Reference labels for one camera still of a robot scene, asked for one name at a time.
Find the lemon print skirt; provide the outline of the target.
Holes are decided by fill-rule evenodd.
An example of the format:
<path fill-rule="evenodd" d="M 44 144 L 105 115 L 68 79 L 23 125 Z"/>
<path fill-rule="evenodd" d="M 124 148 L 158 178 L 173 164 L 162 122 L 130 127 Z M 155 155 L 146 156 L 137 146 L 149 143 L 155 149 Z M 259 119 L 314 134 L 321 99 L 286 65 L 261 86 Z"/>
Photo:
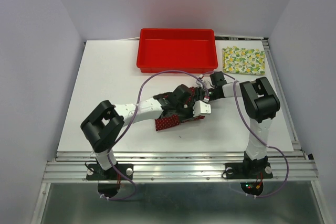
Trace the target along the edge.
<path fill-rule="evenodd" d="M 222 58 L 225 73 L 265 74 L 265 52 L 258 48 L 227 46 L 222 49 Z"/>

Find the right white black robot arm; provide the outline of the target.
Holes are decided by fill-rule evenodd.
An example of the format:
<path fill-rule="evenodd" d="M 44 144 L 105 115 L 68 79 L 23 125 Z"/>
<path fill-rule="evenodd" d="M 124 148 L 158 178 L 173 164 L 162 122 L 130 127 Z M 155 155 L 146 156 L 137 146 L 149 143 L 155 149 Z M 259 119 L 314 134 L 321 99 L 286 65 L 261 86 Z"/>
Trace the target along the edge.
<path fill-rule="evenodd" d="M 201 103 L 194 105 L 194 116 L 205 112 L 205 103 L 221 97 L 235 99 L 238 114 L 249 131 L 247 147 L 240 163 L 225 163 L 224 179 L 269 179 L 273 178 L 268 162 L 267 144 L 272 120 L 280 110 L 280 101 L 266 77 L 254 81 L 228 83 L 223 72 L 210 72 L 213 88 L 207 88 L 201 74 L 196 83 L 201 87 Z"/>

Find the red polka dot skirt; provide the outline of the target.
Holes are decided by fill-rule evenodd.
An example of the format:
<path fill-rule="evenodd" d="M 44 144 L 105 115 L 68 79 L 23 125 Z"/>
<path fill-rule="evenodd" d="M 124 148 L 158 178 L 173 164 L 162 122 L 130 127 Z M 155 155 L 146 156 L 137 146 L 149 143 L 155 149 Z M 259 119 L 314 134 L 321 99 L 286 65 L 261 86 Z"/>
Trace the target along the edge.
<path fill-rule="evenodd" d="M 172 117 L 171 119 L 155 119 L 155 129 L 156 131 L 161 131 L 165 129 L 169 129 L 178 125 L 181 125 L 185 122 L 178 122 L 176 116 Z"/>

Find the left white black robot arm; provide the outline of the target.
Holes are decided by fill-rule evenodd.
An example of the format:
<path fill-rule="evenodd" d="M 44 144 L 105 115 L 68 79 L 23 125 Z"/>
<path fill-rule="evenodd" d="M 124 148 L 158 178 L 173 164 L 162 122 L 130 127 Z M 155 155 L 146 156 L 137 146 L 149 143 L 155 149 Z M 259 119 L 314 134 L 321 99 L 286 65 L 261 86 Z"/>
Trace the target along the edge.
<path fill-rule="evenodd" d="M 184 122 L 202 119 L 194 112 L 194 104 L 204 99 L 205 91 L 198 87 L 179 85 L 174 91 L 157 94 L 139 104 L 111 104 L 105 100 L 81 123 L 81 130 L 96 156 L 92 173 L 106 179 L 117 177 L 118 163 L 112 148 L 124 136 L 122 129 L 136 122 L 154 120 L 156 131 L 166 130 Z"/>

